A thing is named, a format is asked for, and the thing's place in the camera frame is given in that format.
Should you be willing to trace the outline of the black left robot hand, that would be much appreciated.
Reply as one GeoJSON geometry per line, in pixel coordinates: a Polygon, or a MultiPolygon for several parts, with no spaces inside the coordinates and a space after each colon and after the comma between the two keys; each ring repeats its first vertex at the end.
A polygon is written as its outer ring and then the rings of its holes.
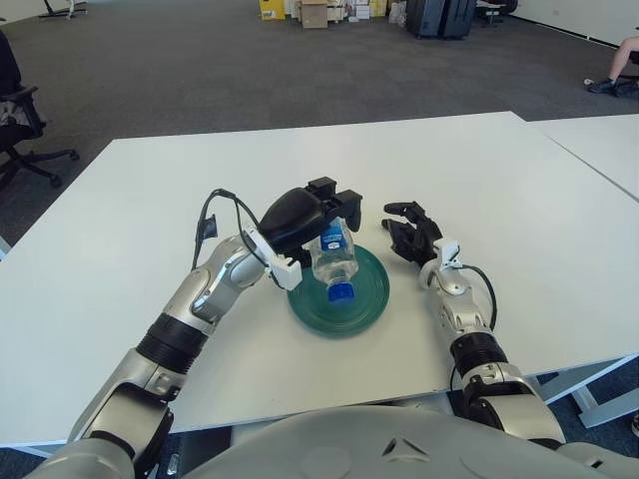
{"type": "Polygon", "coordinates": [[[361,200],[353,190],[338,193],[336,181],[322,177],[279,197],[261,219],[259,232],[276,253],[307,268],[312,259],[303,246],[327,230],[333,220],[344,219],[352,232],[359,230],[361,200]]]}

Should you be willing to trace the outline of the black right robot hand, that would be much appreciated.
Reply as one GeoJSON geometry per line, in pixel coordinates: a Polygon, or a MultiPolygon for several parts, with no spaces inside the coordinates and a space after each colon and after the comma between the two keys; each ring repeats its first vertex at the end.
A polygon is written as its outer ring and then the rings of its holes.
{"type": "Polygon", "coordinates": [[[425,214],[417,202],[390,203],[383,207],[390,215],[406,219],[402,223],[393,219],[383,219],[382,227],[391,238],[391,249],[408,262],[424,266],[436,259],[434,243],[442,239],[438,225],[425,214]]]}

